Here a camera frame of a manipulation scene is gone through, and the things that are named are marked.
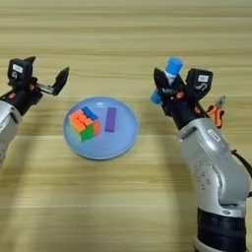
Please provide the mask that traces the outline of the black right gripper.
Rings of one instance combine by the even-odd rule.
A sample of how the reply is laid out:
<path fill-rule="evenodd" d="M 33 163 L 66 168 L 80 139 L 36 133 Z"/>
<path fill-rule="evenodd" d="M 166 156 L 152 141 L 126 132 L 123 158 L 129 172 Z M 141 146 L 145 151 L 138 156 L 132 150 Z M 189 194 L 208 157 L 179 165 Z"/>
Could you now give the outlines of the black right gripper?
<path fill-rule="evenodd" d="M 161 98 L 164 114 L 173 119 L 178 130 L 181 130 L 193 120 L 209 118 L 199 100 L 188 91 L 179 75 L 174 79 L 172 89 L 165 73 L 155 68 L 154 81 L 156 84 L 154 95 Z"/>

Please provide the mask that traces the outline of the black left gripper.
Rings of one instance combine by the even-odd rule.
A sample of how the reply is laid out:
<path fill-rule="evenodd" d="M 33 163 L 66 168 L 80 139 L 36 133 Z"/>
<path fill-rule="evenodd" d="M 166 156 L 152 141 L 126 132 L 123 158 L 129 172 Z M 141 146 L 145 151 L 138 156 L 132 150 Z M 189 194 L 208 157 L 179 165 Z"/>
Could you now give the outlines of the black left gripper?
<path fill-rule="evenodd" d="M 24 60 L 33 64 L 35 58 L 35 56 L 31 56 Z M 0 95 L 0 114 L 9 114 L 11 110 L 14 110 L 18 111 L 21 116 L 24 116 L 33 105 L 36 105 L 41 100 L 43 93 L 59 95 L 67 83 L 69 71 L 69 67 L 63 69 L 57 75 L 52 87 L 40 83 L 29 83 L 25 87 L 15 87 L 8 83 L 11 89 Z"/>

